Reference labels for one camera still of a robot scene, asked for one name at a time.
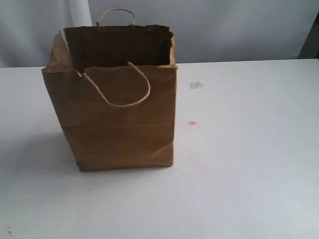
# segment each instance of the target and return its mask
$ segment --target paper bag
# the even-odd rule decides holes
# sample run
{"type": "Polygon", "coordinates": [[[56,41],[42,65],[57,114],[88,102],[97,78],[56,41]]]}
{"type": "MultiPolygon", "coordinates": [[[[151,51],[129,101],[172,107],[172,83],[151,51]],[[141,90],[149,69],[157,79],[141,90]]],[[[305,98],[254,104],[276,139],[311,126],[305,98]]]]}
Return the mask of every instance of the paper bag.
{"type": "Polygon", "coordinates": [[[80,171],[173,165],[177,66],[169,28],[99,20],[64,32],[70,53],[59,32],[42,74],[80,171]]]}

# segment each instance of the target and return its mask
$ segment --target pink stain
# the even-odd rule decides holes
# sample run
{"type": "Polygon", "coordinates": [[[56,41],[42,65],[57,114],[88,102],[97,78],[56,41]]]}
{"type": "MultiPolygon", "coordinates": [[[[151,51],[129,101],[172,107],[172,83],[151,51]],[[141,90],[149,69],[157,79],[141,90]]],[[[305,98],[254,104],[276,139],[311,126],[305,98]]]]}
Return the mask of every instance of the pink stain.
{"type": "Polygon", "coordinates": [[[188,122],[188,126],[191,126],[191,125],[194,125],[194,124],[197,124],[197,122],[195,122],[195,121],[189,121],[188,122]]]}

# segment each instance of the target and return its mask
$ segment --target table surface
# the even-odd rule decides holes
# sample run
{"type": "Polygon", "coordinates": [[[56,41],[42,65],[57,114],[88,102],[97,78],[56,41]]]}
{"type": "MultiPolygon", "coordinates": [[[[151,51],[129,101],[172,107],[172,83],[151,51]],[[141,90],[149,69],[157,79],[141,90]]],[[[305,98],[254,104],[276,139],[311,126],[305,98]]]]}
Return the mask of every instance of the table surface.
{"type": "Polygon", "coordinates": [[[315,59],[179,64],[174,166],[83,173],[40,68],[2,68],[0,238],[318,239],[318,105],[315,59]]]}

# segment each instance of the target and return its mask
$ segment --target white curtain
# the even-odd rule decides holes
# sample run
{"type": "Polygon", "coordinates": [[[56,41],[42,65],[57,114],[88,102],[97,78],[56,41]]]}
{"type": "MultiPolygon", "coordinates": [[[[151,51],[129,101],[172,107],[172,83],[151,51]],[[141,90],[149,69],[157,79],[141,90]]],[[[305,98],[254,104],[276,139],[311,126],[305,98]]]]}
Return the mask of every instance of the white curtain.
{"type": "MultiPolygon", "coordinates": [[[[170,26],[179,63],[270,60],[297,58],[319,0],[0,0],[0,67],[46,65],[58,30],[114,7],[131,9],[138,25],[170,26]]],[[[130,21],[111,12],[102,24],[130,21]]]]}

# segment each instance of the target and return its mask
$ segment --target stain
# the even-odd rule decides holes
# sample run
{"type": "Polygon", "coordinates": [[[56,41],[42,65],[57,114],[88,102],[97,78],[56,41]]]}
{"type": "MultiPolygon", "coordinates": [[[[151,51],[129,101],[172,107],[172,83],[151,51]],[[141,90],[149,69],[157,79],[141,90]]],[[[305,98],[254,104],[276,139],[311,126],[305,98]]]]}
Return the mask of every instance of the stain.
{"type": "Polygon", "coordinates": [[[191,125],[194,125],[194,124],[197,124],[197,122],[195,122],[195,121],[189,121],[189,122],[187,123],[188,126],[191,126],[191,125]]]}
{"type": "Polygon", "coordinates": [[[198,88],[204,88],[204,84],[201,83],[200,81],[190,83],[190,89],[191,90],[195,90],[195,89],[198,89],[198,88]]]}
{"type": "Polygon", "coordinates": [[[7,228],[7,231],[8,231],[9,236],[11,237],[11,236],[12,236],[12,230],[11,230],[11,227],[8,227],[8,228],[7,228]]]}

